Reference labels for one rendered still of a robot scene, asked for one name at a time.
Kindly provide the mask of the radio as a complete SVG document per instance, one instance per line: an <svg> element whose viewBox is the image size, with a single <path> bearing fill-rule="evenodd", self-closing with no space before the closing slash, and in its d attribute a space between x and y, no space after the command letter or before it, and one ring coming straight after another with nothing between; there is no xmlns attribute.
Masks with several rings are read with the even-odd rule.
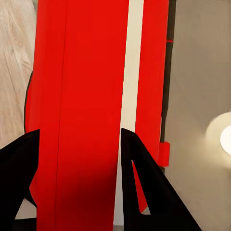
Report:
<svg viewBox="0 0 231 231"><path fill-rule="evenodd" d="M38 0L24 105L25 134L40 129L36 231L124 226L122 128L165 174L175 14L176 0Z"/></svg>

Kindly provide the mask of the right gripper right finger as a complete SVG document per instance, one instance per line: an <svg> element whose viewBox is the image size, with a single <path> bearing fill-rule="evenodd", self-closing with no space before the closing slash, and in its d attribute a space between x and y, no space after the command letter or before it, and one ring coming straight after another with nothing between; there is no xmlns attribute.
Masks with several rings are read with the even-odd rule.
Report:
<svg viewBox="0 0 231 231"><path fill-rule="evenodd" d="M124 231L202 231L139 136L121 129ZM132 160L150 210L140 212Z"/></svg>

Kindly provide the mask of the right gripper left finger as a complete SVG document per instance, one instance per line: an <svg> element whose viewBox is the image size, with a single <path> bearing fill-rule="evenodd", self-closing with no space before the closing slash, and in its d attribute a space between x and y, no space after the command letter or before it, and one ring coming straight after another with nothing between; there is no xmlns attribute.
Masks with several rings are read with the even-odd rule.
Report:
<svg viewBox="0 0 231 231"><path fill-rule="evenodd" d="M10 231L39 166L40 129L0 150L0 231Z"/></svg>

